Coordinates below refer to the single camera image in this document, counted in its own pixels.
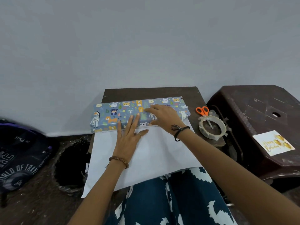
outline gold balloon print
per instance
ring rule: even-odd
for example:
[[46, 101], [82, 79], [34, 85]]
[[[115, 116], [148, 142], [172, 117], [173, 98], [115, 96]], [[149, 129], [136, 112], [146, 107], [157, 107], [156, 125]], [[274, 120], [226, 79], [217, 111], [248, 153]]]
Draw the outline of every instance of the gold balloon print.
[[292, 148], [288, 143], [285, 143], [285, 142], [284, 142], [283, 145], [284, 145], [285, 147], [289, 148], [289, 149]]
[[279, 140], [274, 140], [274, 142], [278, 145], [281, 145], [281, 142]]
[[276, 137], [277, 137], [278, 139], [280, 139], [280, 140], [284, 140], [284, 138], [283, 138], [282, 136], [280, 136], [280, 135], [276, 135]]

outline black backpack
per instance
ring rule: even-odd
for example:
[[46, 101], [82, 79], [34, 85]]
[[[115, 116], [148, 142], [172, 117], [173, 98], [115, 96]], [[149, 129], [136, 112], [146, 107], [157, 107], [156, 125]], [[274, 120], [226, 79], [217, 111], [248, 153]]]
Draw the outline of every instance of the black backpack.
[[53, 153], [43, 134], [0, 119], [0, 194], [24, 185]]

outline gray wall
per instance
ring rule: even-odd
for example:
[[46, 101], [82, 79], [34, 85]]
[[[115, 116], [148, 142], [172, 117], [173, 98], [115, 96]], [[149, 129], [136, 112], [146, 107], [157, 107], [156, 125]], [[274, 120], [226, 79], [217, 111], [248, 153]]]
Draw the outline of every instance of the gray wall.
[[300, 0], [0, 0], [0, 116], [88, 133], [105, 88], [276, 84], [300, 99]]

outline left hand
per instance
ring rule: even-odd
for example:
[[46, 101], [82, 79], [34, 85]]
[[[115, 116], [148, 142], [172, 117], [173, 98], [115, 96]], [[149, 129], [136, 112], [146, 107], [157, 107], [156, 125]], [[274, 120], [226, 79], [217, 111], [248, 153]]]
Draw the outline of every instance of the left hand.
[[139, 142], [139, 140], [149, 131], [148, 129], [146, 129], [140, 131], [138, 134], [134, 133], [135, 129], [137, 128], [139, 119], [139, 113], [137, 114], [133, 122], [133, 115], [130, 116], [123, 136], [121, 121], [118, 121], [118, 138], [112, 155], [124, 159], [127, 163], [130, 162], [134, 151], [137, 148], [137, 143]]

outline gift box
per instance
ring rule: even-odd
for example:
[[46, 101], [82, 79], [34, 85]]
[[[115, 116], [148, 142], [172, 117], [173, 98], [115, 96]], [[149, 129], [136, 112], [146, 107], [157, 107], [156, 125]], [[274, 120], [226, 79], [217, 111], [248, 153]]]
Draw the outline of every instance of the gift box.
[[156, 120], [152, 113], [145, 112], [145, 108], [150, 105], [160, 104], [170, 106], [177, 111], [179, 117], [184, 120], [190, 116], [188, 107], [185, 105], [182, 97], [159, 98], [148, 100], [134, 100], [123, 102], [109, 102], [94, 105], [90, 126], [92, 132], [105, 132], [117, 130], [118, 121], [121, 120], [122, 129], [126, 128], [130, 115], [136, 116], [140, 113], [140, 121], [137, 128], [148, 127], [149, 123]]

